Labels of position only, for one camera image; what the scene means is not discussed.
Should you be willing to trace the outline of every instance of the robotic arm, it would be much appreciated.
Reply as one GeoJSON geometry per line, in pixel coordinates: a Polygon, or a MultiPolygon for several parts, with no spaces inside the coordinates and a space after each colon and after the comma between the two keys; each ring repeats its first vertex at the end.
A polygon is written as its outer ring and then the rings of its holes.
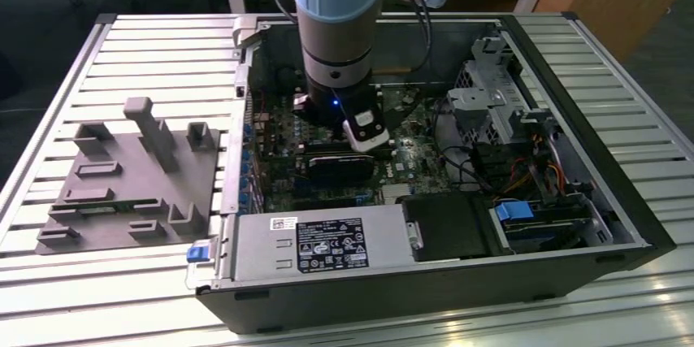
{"type": "MultiPolygon", "coordinates": [[[[308,93],[295,112],[320,126],[340,129],[354,150],[387,142],[388,129],[370,85],[371,49],[383,0],[295,0],[308,93]]],[[[424,0],[439,7],[446,0],[424,0]]]]}

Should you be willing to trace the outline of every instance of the black cable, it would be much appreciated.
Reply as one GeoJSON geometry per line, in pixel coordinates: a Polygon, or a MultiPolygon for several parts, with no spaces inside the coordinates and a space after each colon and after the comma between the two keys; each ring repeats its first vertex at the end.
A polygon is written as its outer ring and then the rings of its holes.
{"type": "Polygon", "coordinates": [[[287,9],[284,8],[284,5],[282,4],[282,0],[275,0],[275,5],[280,9],[282,14],[284,14],[287,19],[291,20],[291,22],[296,24],[298,23],[296,17],[292,14],[290,14],[290,11],[287,11],[287,9]]]}
{"type": "Polygon", "coordinates": [[[446,154],[439,149],[438,143],[436,143],[436,124],[438,124],[438,117],[439,117],[442,108],[443,108],[443,98],[438,101],[436,108],[434,111],[434,120],[431,121],[431,138],[434,139],[432,145],[434,145],[434,150],[436,151],[436,154],[443,158],[443,160],[446,160],[446,163],[448,163],[451,166],[454,166],[459,172],[464,172],[476,181],[476,184],[479,184],[479,187],[482,188],[483,191],[492,193],[494,195],[503,195],[503,193],[499,192],[499,190],[496,190],[491,186],[491,184],[488,184],[488,182],[484,180],[484,178],[480,177],[480,175],[478,173],[475,173],[474,171],[464,168],[462,164],[458,164],[456,162],[454,162],[454,160],[451,160],[451,158],[448,156],[446,156],[446,154]]]}
{"type": "Polygon", "coordinates": [[[424,13],[424,26],[426,26],[426,34],[427,34],[427,42],[426,42],[426,53],[424,53],[424,58],[422,60],[422,63],[415,67],[412,68],[412,72],[416,72],[430,61],[430,56],[431,56],[431,46],[434,45],[432,44],[432,41],[434,41],[434,34],[431,32],[431,16],[430,16],[430,11],[428,11],[428,8],[426,7],[426,1],[424,0],[418,0],[419,1],[419,6],[422,7],[422,12],[424,13]]]}

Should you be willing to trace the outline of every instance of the power supply label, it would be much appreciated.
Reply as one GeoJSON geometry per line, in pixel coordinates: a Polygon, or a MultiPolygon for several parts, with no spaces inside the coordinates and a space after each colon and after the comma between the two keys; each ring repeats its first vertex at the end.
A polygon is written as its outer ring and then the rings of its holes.
{"type": "Polygon", "coordinates": [[[368,267],[362,219],[298,223],[296,249],[303,273],[368,267]]]}

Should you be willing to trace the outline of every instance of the aluminum table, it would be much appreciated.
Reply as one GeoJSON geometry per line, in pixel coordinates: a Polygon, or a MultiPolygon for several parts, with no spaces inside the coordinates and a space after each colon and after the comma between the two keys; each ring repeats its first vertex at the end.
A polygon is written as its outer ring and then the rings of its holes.
{"type": "MultiPolygon", "coordinates": [[[[188,245],[32,254],[79,151],[71,137],[80,122],[103,120],[111,132],[135,132],[121,104],[147,95],[171,130],[203,120],[223,132],[228,126],[238,16],[120,15],[95,25],[0,193],[0,345],[691,343],[693,145],[581,21],[518,18],[678,243],[674,252],[558,299],[268,335],[235,335],[198,302],[187,286],[188,245]]],[[[542,104],[537,92],[535,99],[542,104]]],[[[218,161],[212,224],[220,221],[224,150],[218,161]]]]}

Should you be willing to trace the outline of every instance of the blue latch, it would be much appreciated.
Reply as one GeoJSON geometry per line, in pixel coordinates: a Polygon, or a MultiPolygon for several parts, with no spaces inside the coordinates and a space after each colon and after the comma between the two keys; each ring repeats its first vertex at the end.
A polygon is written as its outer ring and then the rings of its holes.
{"type": "Polygon", "coordinates": [[[526,201],[502,202],[495,208],[499,221],[507,219],[531,219],[535,217],[526,201]]]}
{"type": "Polygon", "coordinates": [[[188,263],[207,262],[210,260],[210,246],[188,248],[186,260],[188,260],[188,263]]]}

